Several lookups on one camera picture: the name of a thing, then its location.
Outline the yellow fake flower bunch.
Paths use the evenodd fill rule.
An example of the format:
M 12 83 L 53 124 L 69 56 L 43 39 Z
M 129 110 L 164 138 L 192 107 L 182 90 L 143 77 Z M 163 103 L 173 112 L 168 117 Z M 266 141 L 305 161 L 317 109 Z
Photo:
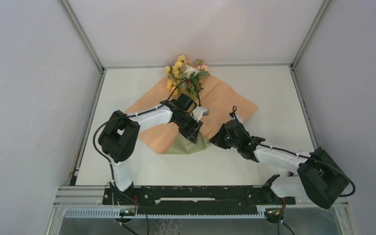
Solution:
M 185 55 L 180 55 L 173 66 L 166 66 L 164 73 L 167 78 L 166 88 L 170 91 L 171 96 L 192 93 L 192 85 L 186 75 L 188 59 Z

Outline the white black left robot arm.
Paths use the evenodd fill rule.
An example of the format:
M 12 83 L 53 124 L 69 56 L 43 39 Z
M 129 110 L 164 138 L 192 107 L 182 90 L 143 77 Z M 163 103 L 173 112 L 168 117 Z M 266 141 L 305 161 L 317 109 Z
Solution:
M 207 116 L 209 110 L 195 105 L 189 111 L 193 104 L 192 98 L 182 94 L 177 99 L 163 100 L 155 107 L 139 113 L 126 114 L 117 110 L 97 128 L 93 135 L 93 147 L 109 162 L 116 200 L 128 204 L 133 199 L 134 192 L 129 188 L 133 182 L 128 159 L 134 152 L 140 132 L 158 125 L 175 123 L 185 139 L 197 143 L 203 125 L 201 118 Z

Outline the peach white fake flower bunch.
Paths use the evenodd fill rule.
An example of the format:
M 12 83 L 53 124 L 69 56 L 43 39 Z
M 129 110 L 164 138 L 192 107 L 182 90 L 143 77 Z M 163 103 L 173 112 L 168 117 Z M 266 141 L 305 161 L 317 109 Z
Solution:
M 196 63 L 188 61 L 184 65 L 181 78 L 186 80 L 183 85 L 183 93 L 190 95 L 200 102 L 200 92 L 203 91 L 203 83 L 210 75 L 209 67 L 203 60 L 197 59 Z

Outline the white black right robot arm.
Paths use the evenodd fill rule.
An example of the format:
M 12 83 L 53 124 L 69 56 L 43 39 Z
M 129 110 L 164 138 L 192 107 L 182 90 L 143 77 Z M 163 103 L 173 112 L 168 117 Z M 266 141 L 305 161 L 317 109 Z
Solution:
M 329 209 L 341 197 L 354 195 L 354 182 L 322 148 L 299 152 L 273 145 L 252 136 L 236 119 L 222 124 L 211 143 L 223 149 L 234 148 L 247 160 L 285 169 L 293 176 L 277 176 L 263 190 L 266 202 L 275 204 L 285 197 L 307 197 L 315 205 Z

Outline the orange wrapping paper sheet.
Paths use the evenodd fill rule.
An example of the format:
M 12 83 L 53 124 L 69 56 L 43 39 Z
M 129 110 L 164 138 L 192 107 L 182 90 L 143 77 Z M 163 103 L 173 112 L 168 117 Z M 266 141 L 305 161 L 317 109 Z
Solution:
M 125 112 L 135 113 L 150 109 L 160 101 L 168 98 L 171 89 L 177 85 L 176 81 L 168 79 L 170 66 L 165 67 L 163 78 L 147 91 L 140 99 Z M 231 86 L 211 74 L 200 80 L 201 106 L 209 109 L 209 115 L 201 118 L 200 136 L 197 144 L 185 139 L 178 131 L 175 123 L 158 125 L 139 134 L 139 139 L 157 154 L 192 154 L 209 147 L 209 140 L 217 134 L 221 125 L 231 119 L 229 113 L 232 107 L 237 107 L 236 113 L 243 120 L 248 119 L 258 106 L 237 93 Z

